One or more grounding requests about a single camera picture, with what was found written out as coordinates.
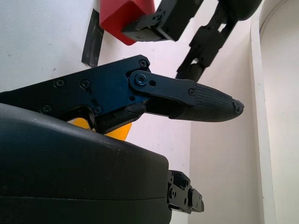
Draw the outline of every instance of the white wall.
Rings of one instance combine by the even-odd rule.
[[[252,89],[252,114],[255,132],[257,184],[260,208],[260,223],[276,224],[273,195],[271,155],[269,144],[268,121],[264,93],[263,66],[260,44],[261,11],[259,7],[251,18],[249,66]]]
[[[276,12],[276,10],[286,2],[287,0],[263,0],[263,8],[259,13],[261,34],[263,33],[263,27]]]
[[[299,2],[288,0],[261,38],[275,209],[278,224],[299,223]]]
[[[208,22],[217,2],[204,2],[197,27]],[[239,22],[199,81],[242,101],[245,110],[232,121],[192,122],[190,177],[203,195],[205,212],[191,214],[189,224],[260,223],[249,31],[250,20]]]
[[[98,0],[10,0],[0,7],[0,92],[88,69],[81,63],[92,8]],[[178,42],[124,45],[105,33],[99,64],[143,54],[152,72],[175,77],[189,51],[194,23]],[[170,169],[189,175],[188,121],[143,115],[127,141],[167,157]],[[172,224],[186,224],[187,214],[173,212]]]

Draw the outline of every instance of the black tape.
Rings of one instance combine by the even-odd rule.
[[[98,66],[104,30],[100,27],[100,14],[93,9],[90,18],[81,62],[94,68]]]

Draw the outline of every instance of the yellow object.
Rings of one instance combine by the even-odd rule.
[[[85,129],[90,128],[87,121],[83,118],[77,118],[72,123],[73,123],[73,125],[76,125],[76,126],[79,126],[79,127],[85,128]],[[115,131],[110,132],[106,135],[109,136],[109,137],[124,141],[127,138],[127,135],[128,135],[128,133],[131,129],[131,126],[132,126],[132,123],[127,124],[127,125],[125,125],[123,127],[120,127],[118,129],[116,129]]]

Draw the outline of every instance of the black metal bracket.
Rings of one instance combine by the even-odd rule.
[[[179,171],[169,171],[167,202],[170,209],[188,214],[205,210],[202,195],[192,188],[190,179]]]
[[[178,69],[178,79],[198,82],[219,49],[228,39],[236,23],[249,18],[262,0],[219,0],[210,22],[200,27],[190,43],[190,51]],[[140,42],[177,41],[195,16],[203,0],[162,0],[154,14],[128,24],[123,34]]]
[[[144,56],[0,94],[0,103],[60,120],[84,118],[96,132],[108,133],[144,113],[206,122],[233,119],[243,104],[191,80],[172,79],[149,70]]]

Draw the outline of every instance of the red block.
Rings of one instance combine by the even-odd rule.
[[[122,29],[154,12],[154,0],[100,0],[100,26],[124,44],[132,45],[136,41],[122,34]]]

